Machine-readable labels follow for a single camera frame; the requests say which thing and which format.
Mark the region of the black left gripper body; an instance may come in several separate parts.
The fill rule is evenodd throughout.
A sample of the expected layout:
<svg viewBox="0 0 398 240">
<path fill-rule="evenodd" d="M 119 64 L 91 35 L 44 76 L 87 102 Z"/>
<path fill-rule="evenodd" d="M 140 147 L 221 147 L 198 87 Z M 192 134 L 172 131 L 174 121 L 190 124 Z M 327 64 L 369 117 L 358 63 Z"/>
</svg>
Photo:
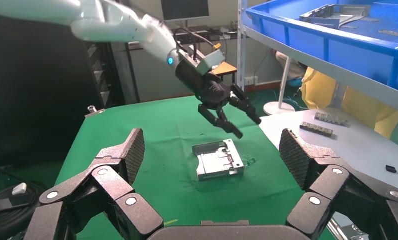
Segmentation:
<svg viewBox="0 0 398 240">
<path fill-rule="evenodd" d="M 228 104 L 230 86 L 211 72 L 200 74 L 181 54 L 175 58 L 175 76 L 207 109 L 216 110 Z"/>
</svg>

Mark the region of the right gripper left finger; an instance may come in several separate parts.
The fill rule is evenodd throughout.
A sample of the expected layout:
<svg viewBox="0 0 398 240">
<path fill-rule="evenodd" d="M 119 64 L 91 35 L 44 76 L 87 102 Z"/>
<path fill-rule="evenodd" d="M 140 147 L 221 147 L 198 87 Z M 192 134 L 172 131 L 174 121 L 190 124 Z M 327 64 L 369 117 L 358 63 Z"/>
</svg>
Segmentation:
<svg viewBox="0 0 398 240">
<path fill-rule="evenodd" d="M 99 151 L 81 173 L 39 197 L 24 238 L 74 240 L 93 217 L 104 214 L 125 240 L 145 240 L 163 227 L 163 219 L 133 188 L 144 158 L 143 131 Z"/>
</svg>

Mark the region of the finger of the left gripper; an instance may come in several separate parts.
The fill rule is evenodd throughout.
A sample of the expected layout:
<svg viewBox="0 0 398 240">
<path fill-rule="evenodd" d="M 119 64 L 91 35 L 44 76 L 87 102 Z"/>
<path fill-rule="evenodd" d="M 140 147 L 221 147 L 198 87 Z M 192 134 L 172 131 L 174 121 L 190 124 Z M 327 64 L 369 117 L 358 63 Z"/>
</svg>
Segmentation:
<svg viewBox="0 0 398 240">
<path fill-rule="evenodd" d="M 243 111 L 257 125 L 261 124 L 261 119 L 256 114 L 256 109 L 252 105 L 250 99 L 245 92 L 236 84 L 230 86 L 231 95 L 229 99 L 230 105 Z"/>
<path fill-rule="evenodd" d="M 222 106 L 217 106 L 215 112 L 217 117 L 213 115 L 205 105 L 198 105 L 198 113 L 200 113 L 214 127 L 221 128 L 228 134 L 234 134 L 238 139 L 243 137 L 243 133 L 235 125 L 228 121 Z"/>
</svg>

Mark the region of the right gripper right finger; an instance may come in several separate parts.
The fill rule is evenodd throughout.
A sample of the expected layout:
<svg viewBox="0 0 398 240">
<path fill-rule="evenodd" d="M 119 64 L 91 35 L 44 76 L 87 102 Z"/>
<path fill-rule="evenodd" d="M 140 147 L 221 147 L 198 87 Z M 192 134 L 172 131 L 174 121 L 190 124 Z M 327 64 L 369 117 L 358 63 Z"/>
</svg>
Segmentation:
<svg viewBox="0 0 398 240">
<path fill-rule="evenodd" d="M 334 213 L 348 217 L 371 240 L 398 240 L 398 188 L 352 168 L 333 150 L 306 143 L 286 128 L 280 157 L 304 194 L 286 224 L 311 240 Z"/>
</svg>

